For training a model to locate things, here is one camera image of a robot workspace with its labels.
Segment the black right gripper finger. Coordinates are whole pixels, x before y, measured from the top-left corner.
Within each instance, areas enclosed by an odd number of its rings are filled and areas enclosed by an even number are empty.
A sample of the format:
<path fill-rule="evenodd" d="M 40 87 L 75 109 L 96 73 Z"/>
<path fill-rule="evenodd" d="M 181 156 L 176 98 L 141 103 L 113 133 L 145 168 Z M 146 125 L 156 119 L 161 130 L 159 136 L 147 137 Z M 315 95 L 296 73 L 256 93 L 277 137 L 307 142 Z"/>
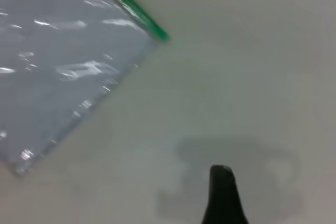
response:
<path fill-rule="evenodd" d="M 202 224 L 248 224 L 233 171 L 213 165 L 209 173 L 208 203 Z"/>

